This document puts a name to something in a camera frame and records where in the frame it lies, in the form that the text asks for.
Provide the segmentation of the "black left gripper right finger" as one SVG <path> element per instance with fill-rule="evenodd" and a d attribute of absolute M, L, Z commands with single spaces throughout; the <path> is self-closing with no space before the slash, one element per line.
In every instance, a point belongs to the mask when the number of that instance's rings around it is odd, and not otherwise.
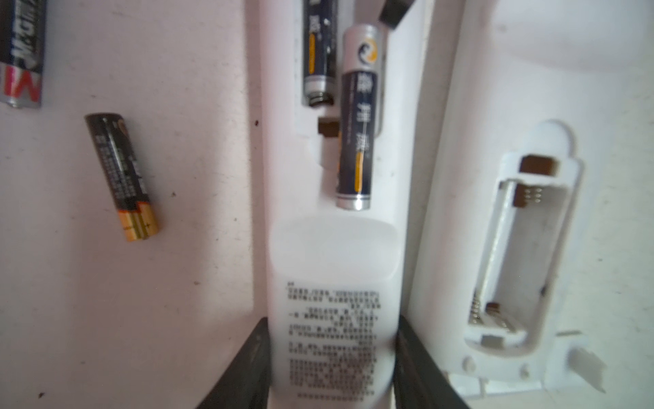
<path fill-rule="evenodd" d="M 393 392 L 399 409 L 469 409 L 403 315 L 396 336 Z"/>

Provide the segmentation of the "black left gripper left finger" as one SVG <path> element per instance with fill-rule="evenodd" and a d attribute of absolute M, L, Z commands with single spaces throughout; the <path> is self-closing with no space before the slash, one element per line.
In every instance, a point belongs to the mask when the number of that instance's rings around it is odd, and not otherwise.
<path fill-rule="evenodd" d="M 266 409 L 269 392 L 270 334 L 264 317 L 197 409 Z"/>

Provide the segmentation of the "white battery cover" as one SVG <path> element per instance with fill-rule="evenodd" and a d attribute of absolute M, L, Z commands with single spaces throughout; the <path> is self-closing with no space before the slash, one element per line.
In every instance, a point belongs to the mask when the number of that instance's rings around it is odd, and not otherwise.
<path fill-rule="evenodd" d="M 567 366 L 595 390 L 606 392 L 604 378 L 607 365 L 595 353 L 584 348 L 571 349 L 568 353 Z"/>

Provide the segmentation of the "white remote control with batteries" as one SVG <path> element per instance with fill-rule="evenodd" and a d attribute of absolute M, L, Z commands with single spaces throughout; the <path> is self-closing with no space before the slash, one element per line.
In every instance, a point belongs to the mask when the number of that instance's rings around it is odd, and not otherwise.
<path fill-rule="evenodd" d="M 462 398 L 586 383 L 560 313 L 650 1 L 468 1 L 407 320 Z"/>

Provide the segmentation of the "black gold battery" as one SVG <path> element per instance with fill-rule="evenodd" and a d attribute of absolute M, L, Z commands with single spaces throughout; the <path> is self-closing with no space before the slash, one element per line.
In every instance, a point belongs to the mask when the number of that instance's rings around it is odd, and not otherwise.
<path fill-rule="evenodd" d="M 158 223 L 124 118 L 114 112 L 84 116 L 107 186 L 129 242 L 158 233 Z"/>

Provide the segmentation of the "blue white battery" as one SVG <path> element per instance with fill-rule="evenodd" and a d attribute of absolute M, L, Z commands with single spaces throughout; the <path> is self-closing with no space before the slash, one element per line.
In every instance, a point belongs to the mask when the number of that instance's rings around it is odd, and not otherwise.
<path fill-rule="evenodd" d="M 379 122 L 382 32 L 357 24 L 343 37 L 337 206 L 364 211 L 371 206 L 373 151 Z"/>
<path fill-rule="evenodd" d="M 303 96 L 310 107 L 335 102 L 337 12 L 335 0 L 303 2 Z"/>

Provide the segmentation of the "orange black screwdriver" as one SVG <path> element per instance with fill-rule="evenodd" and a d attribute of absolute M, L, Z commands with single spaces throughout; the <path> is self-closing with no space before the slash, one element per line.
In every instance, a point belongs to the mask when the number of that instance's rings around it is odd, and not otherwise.
<path fill-rule="evenodd" d="M 414 3 L 415 0 L 385 0 L 378 17 L 379 22 L 390 29 L 396 29 Z"/>

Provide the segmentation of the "black red M&G battery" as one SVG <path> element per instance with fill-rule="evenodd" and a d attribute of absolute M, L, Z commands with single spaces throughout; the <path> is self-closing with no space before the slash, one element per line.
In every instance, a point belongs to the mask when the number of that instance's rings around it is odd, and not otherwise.
<path fill-rule="evenodd" d="M 1 0 L 1 101 L 42 105 L 47 2 Z"/>

